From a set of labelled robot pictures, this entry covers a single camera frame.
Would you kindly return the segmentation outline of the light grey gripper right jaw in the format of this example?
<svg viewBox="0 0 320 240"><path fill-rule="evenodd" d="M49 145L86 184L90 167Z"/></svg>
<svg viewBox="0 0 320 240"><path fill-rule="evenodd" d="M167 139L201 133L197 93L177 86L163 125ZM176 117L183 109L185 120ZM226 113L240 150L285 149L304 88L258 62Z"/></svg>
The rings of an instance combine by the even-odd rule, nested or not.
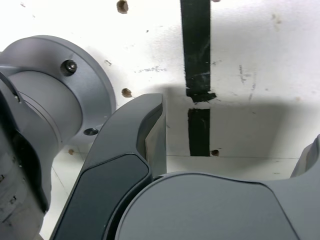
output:
<svg viewBox="0 0 320 240"><path fill-rule="evenodd" d="M320 140L305 172L248 181L199 172L170 173L126 208L117 240L317 240L320 237Z"/></svg>

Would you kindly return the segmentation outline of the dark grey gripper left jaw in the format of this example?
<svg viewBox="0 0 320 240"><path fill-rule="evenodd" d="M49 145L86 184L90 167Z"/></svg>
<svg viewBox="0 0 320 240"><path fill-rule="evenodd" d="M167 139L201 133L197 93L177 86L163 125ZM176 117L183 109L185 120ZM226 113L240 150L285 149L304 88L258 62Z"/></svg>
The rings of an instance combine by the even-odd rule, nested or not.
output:
<svg viewBox="0 0 320 240"><path fill-rule="evenodd" d="M120 107L95 138L51 239L114 239L133 198L166 173L166 143L162 94L143 94Z"/></svg>

